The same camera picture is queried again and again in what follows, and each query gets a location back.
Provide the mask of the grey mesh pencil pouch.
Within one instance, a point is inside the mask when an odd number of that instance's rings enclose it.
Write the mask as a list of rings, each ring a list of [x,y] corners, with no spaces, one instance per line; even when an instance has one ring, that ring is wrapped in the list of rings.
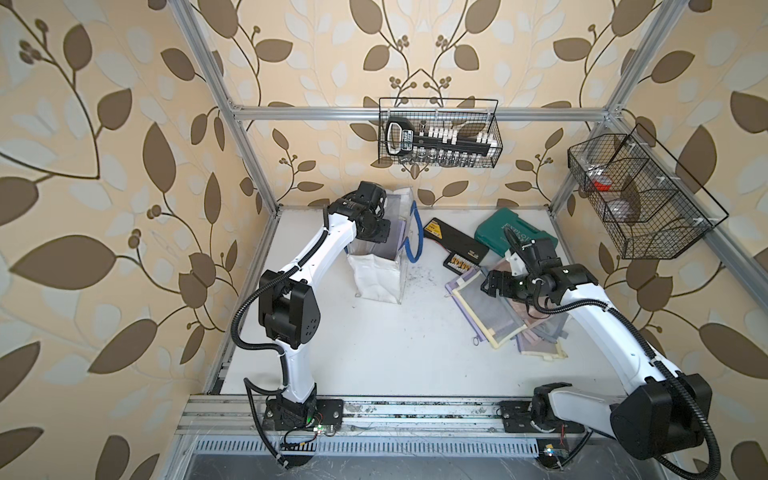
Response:
[[[390,229],[385,242],[373,249],[374,255],[386,260],[396,259],[410,218],[409,208],[407,195],[392,194],[387,197],[384,219],[390,221]]]

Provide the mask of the white canvas tote bag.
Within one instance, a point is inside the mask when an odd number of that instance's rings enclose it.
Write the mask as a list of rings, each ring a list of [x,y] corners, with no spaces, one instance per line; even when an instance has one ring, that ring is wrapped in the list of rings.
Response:
[[[391,221],[391,227],[385,242],[354,240],[346,248],[346,258],[357,297],[400,304],[408,268],[423,252],[423,222],[411,188],[386,193],[384,219]]]

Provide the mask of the purple mesh pencil pouch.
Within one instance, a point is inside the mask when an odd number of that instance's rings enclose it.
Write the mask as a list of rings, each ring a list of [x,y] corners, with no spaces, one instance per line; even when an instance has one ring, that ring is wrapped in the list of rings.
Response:
[[[479,346],[482,342],[486,342],[487,339],[485,334],[482,332],[481,328],[476,324],[472,316],[472,312],[463,302],[461,295],[458,293],[458,289],[460,286],[463,286],[468,280],[470,280],[478,272],[479,272],[479,269],[471,268],[467,272],[456,276],[453,280],[445,284],[445,289],[448,295],[454,301],[456,306],[459,308],[459,310],[461,311],[462,315],[464,316],[464,318],[466,319],[470,327],[474,330],[474,338],[473,338],[474,346]]]

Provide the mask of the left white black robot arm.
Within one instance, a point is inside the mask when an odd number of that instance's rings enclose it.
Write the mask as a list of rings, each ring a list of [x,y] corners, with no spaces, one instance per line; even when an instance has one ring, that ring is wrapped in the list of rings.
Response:
[[[311,241],[282,269],[265,270],[256,290],[234,313],[230,336],[235,347],[243,351],[274,351],[278,355],[279,388],[259,387],[247,377],[243,385],[260,440],[286,470],[294,464],[283,449],[295,450],[302,444],[284,440],[275,446],[269,440],[255,396],[272,400],[270,407],[287,427],[287,435],[308,429],[319,433],[317,384],[308,354],[309,343],[321,321],[314,286],[354,240],[383,243],[388,239],[391,221],[385,218],[386,198],[383,187],[362,181],[356,190],[324,207],[323,224]]]

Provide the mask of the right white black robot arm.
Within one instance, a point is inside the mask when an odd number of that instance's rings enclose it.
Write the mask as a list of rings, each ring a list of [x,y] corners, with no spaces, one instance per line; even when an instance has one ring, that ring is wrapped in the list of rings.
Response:
[[[548,238],[523,242],[506,226],[507,271],[492,270],[481,285],[540,314],[567,314],[592,338],[623,386],[623,395],[582,391],[568,382],[534,390],[532,425],[551,431],[567,422],[586,434],[616,440],[637,460],[653,459],[681,479],[715,479],[722,456],[708,421],[712,389],[687,375],[651,345],[610,301],[581,264],[566,265]]]

